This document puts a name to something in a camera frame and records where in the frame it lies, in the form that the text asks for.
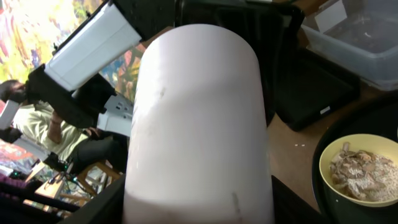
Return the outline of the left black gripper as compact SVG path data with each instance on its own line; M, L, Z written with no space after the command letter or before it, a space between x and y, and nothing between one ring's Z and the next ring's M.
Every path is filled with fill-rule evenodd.
M41 100L50 104L64 121L74 127L96 126L99 114L106 112L106 102L116 95L111 84L97 73L81 87L68 91L45 74L44 68L45 65L41 65L28 76L28 101Z

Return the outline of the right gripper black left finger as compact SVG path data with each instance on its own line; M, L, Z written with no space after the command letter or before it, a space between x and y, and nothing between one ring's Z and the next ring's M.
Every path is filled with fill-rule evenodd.
M121 224L126 175L59 224Z

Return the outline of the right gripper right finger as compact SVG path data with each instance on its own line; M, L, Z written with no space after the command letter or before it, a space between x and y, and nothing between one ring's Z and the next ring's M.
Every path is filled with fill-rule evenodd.
M322 224L325 220L275 176L272 178L276 224Z

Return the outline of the food scraps and rice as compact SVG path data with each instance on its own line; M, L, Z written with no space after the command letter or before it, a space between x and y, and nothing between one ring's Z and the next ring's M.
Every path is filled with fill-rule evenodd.
M333 187L345 196L366 202L397 198L397 165L369 151L352 151L344 142L329 165Z

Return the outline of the yellow bowl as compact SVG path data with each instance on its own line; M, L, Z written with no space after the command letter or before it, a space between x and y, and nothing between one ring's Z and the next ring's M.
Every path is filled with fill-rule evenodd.
M383 202L366 202L363 200L357 200L355 198L348 197L337 191L332 182L330 174L330 162L339 153L345 142L350 143L350 149L352 151L365 150L372 153L386 156L393 163L397 164L397 143L388 138L377 136L373 134L351 134L338 138L337 140L330 143L322 152L319 160L319 171L321 177L330 190L339 196L365 207L388 207L397 203L397 198L386 200Z

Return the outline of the pink cup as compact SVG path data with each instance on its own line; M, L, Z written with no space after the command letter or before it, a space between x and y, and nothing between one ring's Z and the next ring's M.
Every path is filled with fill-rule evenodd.
M141 60L123 223L274 223L266 116L251 46L193 24Z

